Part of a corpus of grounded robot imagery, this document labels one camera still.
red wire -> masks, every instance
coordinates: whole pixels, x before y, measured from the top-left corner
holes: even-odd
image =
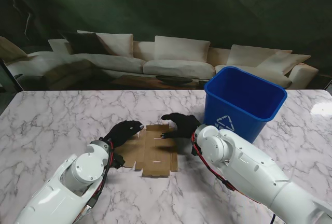
[[[207,169],[212,172],[212,174],[214,174],[219,180],[221,181],[226,181],[221,175],[219,175],[218,173],[216,173],[213,169],[211,169],[211,167],[209,166],[209,164],[207,163],[207,161],[205,160],[205,158],[202,156],[202,154],[199,152],[197,145],[195,144],[195,133],[192,134],[191,136],[191,142],[192,142],[192,146],[195,149],[196,153],[198,154],[199,158],[202,160],[202,162],[205,164],[205,166],[207,167]],[[237,189],[230,183],[228,183],[228,186],[230,188],[232,188],[234,191],[237,191]]]
[[[112,165],[112,163],[113,163],[113,143],[112,142],[109,142],[109,143],[110,143],[110,150],[111,150],[111,152],[110,152],[110,160],[109,160],[109,167],[110,167]],[[100,182],[100,184],[99,184],[97,190],[95,191],[95,193],[100,190],[101,185],[102,185],[102,182]]]
[[[110,142],[110,150],[111,150],[111,153],[110,153],[109,166],[111,166],[113,163],[113,143],[112,142]]]

recycling symbol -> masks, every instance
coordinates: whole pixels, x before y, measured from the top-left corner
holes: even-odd
[[[228,130],[234,131],[234,126],[232,124],[232,120],[230,119],[230,117],[228,115],[218,118],[217,122],[220,126],[220,129],[226,128]]]

sofa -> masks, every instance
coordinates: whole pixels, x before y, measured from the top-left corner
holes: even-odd
[[[209,80],[226,66],[238,67],[283,88],[304,89],[318,72],[302,63],[310,56],[291,54],[290,50],[240,45],[221,49],[210,47],[208,41],[184,38],[156,36],[155,42],[129,39],[132,52],[117,54],[74,53],[66,39],[49,43],[53,52],[36,52],[7,62],[11,73],[43,76],[50,90],[63,90],[100,73],[111,78],[165,75]]]

black pillow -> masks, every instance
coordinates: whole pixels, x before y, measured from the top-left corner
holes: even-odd
[[[74,54],[109,54],[95,33],[59,32],[69,42]]]

flattened cardboard box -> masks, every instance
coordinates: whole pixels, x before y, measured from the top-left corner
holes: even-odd
[[[133,136],[115,152],[122,155],[125,167],[143,169],[142,176],[164,177],[178,171],[177,149],[172,138],[162,139],[163,132],[172,131],[168,124],[147,125],[139,135]]]

